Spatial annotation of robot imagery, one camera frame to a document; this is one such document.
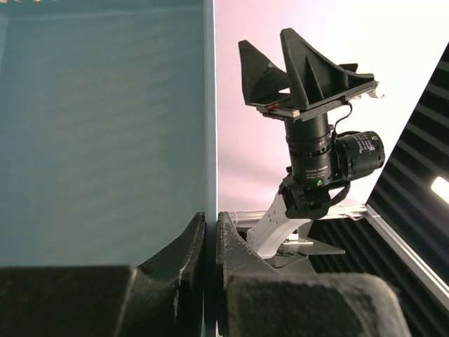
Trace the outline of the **blue basket nested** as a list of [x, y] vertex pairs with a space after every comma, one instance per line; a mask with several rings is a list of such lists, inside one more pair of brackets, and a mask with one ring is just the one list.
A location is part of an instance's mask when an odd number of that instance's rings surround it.
[[1, 269], [137, 266], [206, 223], [214, 13], [1, 2]]

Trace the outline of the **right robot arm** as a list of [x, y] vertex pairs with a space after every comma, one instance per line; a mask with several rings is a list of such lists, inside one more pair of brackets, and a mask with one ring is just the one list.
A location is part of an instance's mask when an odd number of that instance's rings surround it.
[[281, 120], [290, 166], [263, 217], [246, 241], [256, 254], [272, 258], [299, 227], [325, 217], [343, 201], [354, 180], [383, 167], [384, 145], [374, 131], [339, 133], [328, 113], [377, 88], [375, 76], [357, 64], [336, 64], [295, 30], [280, 33], [284, 68], [249, 41], [239, 42], [245, 104], [266, 118]]

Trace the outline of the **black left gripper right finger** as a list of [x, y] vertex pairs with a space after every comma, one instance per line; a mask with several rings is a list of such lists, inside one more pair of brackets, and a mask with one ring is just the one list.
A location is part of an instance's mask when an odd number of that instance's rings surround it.
[[374, 275], [282, 273], [217, 222], [217, 325], [222, 336], [409, 336], [396, 294]]

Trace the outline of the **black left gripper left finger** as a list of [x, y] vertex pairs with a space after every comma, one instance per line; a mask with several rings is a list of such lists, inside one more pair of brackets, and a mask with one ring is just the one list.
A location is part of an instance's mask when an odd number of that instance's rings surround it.
[[204, 236], [196, 214], [144, 263], [1, 269], [2, 336], [200, 336]]

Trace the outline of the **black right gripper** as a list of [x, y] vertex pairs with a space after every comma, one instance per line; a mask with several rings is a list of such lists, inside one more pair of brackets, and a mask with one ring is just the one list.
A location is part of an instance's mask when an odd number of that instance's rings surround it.
[[338, 133], [328, 113], [375, 88], [373, 74], [340, 66], [294, 29], [281, 30], [286, 72], [248, 40], [238, 43], [246, 105], [284, 122], [289, 176], [301, 185], [337, 185], [382, 167], [382, 141], [374, 131]]

